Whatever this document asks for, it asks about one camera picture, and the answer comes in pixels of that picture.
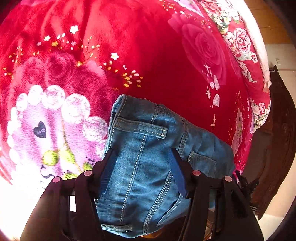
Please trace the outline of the blue denim jeans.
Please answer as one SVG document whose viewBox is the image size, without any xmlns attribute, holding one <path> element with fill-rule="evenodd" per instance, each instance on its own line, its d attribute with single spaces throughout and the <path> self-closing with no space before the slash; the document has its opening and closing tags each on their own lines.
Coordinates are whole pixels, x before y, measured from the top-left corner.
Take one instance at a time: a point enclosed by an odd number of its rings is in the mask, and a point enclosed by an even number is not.
<svg viewBox="0 0 296 241">
<path fill-rule="evenodd" d="M 113 104 L 107 149 L 116 164 L 97 202 L 104 230 L 126 238 L 156 232 L 187 214 L 190 201 L 178 191 L 168 161 L 176 149 L 182 160 L 206 176 L 231 175 L 231 147 L 163 105 L 120 95 Z"/>
</svg>

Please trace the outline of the dark wooden furniture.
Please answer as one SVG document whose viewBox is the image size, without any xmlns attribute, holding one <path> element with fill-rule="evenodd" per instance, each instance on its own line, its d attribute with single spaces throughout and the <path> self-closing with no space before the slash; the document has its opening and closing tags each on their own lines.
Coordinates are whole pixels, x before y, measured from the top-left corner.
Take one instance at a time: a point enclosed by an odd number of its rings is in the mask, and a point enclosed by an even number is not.
<svg viewBox="0 0 296 241">
<path fill-rule="evenodd" d="M 270 68 L 271 109 L 264 125 L 255 131 L 243 176 L 259 181 L 250 205 L 261 219 L 295 158 L 295 104 L 278 68 Z"/>
</svg>

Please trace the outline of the red floral plush blanket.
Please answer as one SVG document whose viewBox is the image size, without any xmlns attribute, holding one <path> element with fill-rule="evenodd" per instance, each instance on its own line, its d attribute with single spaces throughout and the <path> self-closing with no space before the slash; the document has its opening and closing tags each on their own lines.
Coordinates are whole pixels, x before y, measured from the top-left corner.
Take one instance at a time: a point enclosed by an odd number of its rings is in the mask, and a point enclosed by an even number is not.
<svg viewBox="0 0 296 241">
<path fill-rule="evenodd" d="M 119 95 L 215 134 L 241 171 L 270 85 L 244 1 L 1 1 L 2 236 L 19 240 L 55 176 L 102 159 Z"/>
</svg>

